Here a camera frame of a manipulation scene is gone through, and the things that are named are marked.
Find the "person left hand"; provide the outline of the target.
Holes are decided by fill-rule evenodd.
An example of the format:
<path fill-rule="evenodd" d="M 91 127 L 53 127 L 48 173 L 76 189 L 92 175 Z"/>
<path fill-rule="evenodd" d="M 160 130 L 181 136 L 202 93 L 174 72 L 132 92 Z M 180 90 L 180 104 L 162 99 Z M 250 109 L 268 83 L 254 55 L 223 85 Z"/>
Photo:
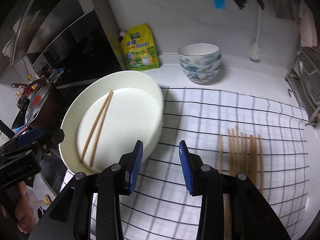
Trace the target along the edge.
<path fill-rule="evenodd" d="M 18 202 L 14 207 L 14 214 L 17 219 L 16 227 L 21 233 L 25 235 L 30 234 L 35 228 L 37 222 L 34 218 L 34 212 L 30 206 L 30 197 L 27 193 L 27 186 L 24 181 L 18 183 L 13 189 L 18 192 Z M 4 222 L 8 218 L 8 212 L 4 205 L 4 194 L 1 192 L 1 211 L 3 219 L 1 218 L 1 239 L 16 239 L 17 233 L 11 230 L 11 227 Z"/>

